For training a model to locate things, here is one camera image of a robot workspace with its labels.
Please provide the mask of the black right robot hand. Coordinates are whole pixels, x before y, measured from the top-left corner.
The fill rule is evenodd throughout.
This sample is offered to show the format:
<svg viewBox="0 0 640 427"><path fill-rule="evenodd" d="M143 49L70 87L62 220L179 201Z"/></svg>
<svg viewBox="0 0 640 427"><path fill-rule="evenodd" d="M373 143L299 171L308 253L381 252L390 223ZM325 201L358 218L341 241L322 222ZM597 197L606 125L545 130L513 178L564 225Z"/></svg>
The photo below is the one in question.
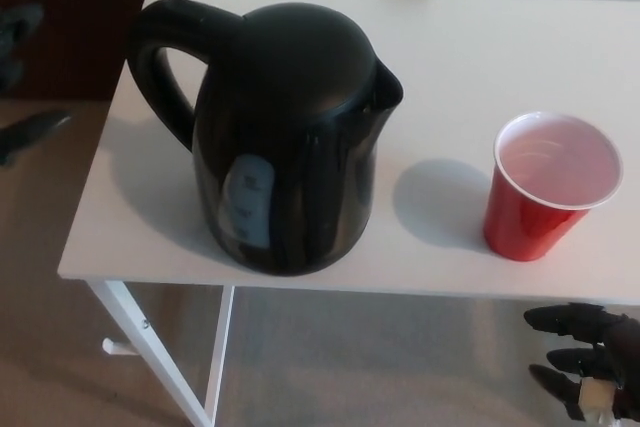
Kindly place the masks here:
<svg viewBox="0 0 640 427"><path fill-rule="evenodd" d="M569 379L594 378L616 386L613 416L617 420L639 420L639 321L625 314L613 314L605 307L568 303L529 309L523 314L536 331L570 336L586 348L552 350L546 354L549 366L531 364L536 383L559 401L570 419L584 422L579 407L580 384Z"/></svg>

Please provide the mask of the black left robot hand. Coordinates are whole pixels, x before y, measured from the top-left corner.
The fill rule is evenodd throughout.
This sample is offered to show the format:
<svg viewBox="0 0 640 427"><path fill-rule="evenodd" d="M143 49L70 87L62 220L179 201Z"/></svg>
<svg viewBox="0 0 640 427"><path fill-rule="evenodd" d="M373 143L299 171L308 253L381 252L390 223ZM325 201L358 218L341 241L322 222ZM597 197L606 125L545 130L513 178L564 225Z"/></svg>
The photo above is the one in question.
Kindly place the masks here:
<svg viewBox="0 0 640 427"><path fill-rule="evenodd" d="M44 17L41 4L28 3L1 11L1 93L18 83L24 73L12 51L38 29ZM21 152L33 147L68 124L72 115L50 110L25 117L1 127L1 166L8 167Z"/></svg>

